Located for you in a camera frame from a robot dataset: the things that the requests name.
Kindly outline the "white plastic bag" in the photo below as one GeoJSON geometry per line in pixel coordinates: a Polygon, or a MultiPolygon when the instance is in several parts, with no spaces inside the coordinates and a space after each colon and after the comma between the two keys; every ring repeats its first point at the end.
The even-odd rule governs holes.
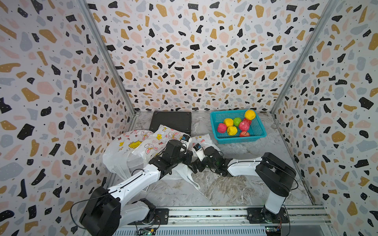
{"type": "Polygon", "coordinates": [[[122,180],[132,176],[132,171],[142,169],[147,163],[147,139],[153,134],[148,130],[133,130],[116,137],[106,148],[102,162],[122,180]]]}
{"type": "MultiPolygon", "coordinates": [[[[194,157],[197,157],[195,154],[195,151],[193,150],[193,147],[195,144],[200,143],[200,145],[203,147],[203,149],[206,149],[208,147],[214,147],[216,150],[220,151],[220,149],[215,145],[213,140],[211,139],[211,136],[209,134],[205,135],[199,135],[192,138],[191,144],[189,146],[189,150],[193,151],[194,157]]],[[[189,184],[191,184],[195,189],[199,190],[200,185],[196,183],[193,180],[192,177],[193,171],[189,169],[189,167],[185,164],[179,164],[177,167],[175,167],[172,170],[172,174],[168,174],[162,178],[163,181],[168,180],[185,180],[189,184]]]]}
{"type": "Polygon", "coordinates": [[[184,132],[177,131],[165,125],[160,125],[155,133],[146,135],[143,132],[143,138],[139,146],[133,150],[128,159],[129,168],[140,168],[148,164],[148,162],[162,151],[168,141],[181,141],[184,132]]]}

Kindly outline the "red apple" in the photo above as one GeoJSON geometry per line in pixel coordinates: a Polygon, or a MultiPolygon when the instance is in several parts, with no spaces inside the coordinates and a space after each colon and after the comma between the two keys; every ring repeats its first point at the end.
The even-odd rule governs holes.
{"type": "Polygon", "coordinates": [[[250,137],[250,134],[249,134],[249,132],[247,132],[247,131],[242,131],[242,132],[240,133],[239,137],[250,137]]]}

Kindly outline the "green toy fruit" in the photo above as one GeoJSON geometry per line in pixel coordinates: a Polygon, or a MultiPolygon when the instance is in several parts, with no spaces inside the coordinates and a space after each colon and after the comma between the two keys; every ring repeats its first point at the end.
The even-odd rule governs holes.
{"type": "Polygon", "coordinates": [[[235,127],[239,127],[239,125],[240,125],[241,122],[242,122],[242,119],[239,118],[239,117],[233,119],[233,125],[235,127]]]}

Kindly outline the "red toy fruit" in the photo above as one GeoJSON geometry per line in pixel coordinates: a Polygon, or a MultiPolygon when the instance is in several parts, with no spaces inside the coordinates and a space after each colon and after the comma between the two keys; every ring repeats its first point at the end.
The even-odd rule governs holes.
{"type": "Polygon", "coordinates": [[[252,123],[252,120],[248,120],[248,119],[246,119],[246,118],[244,118],[243,121],[248,122],[249,124],[252,123]]]}

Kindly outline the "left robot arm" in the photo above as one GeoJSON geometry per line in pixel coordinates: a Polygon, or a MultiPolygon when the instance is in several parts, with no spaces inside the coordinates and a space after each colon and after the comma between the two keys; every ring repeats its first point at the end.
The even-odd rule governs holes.
{"type": "Polygon", "coordinates": [[[128,202],[156,183],[179,164],[190,164],[193,152],[184,143],[170,140],[141,171],[108,189],[97,188],[86,202],[79,222],[92,236],[112,236],[120,226],[139,222],[155,223],[155,206],[146,199],[128,202]]]}

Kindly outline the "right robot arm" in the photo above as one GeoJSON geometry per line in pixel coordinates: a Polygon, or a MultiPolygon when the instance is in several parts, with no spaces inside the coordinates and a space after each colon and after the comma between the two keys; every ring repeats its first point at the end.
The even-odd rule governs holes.
{"type": "Polygon", "coordinates": [[[192,163],[194,173],[209,169],[222,177],[258,176],[270,190],[264,211],[279,214],[284,201],[296,183],[296,171],[270,152],[255,159],[227,159],[214,147],[194,146],[197,159],[192,163]]]}

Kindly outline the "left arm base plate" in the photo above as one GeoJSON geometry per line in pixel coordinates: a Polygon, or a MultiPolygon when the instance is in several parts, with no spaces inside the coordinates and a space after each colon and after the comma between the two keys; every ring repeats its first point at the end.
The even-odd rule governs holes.
{"type": "Polygon", "coordinates": [[[153,210],[149,210],[147,216],[140,221],[135,221],[130,223],[129,225],[137,225],[147,227],[150,225],[167,225],[169,218],[169,209],[168,208],[156,208],[153,210]]]}

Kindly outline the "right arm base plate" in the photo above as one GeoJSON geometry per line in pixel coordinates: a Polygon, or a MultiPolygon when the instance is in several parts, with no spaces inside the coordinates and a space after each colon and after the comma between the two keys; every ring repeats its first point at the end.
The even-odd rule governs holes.
{"type": "Polygon", "coordinates": [[[278,214],[274,214],[265,207],[247,208],[247,219],[250,224],[279,224],[289,223],[288,214],[284,207],[281,207],[278,214]]]}

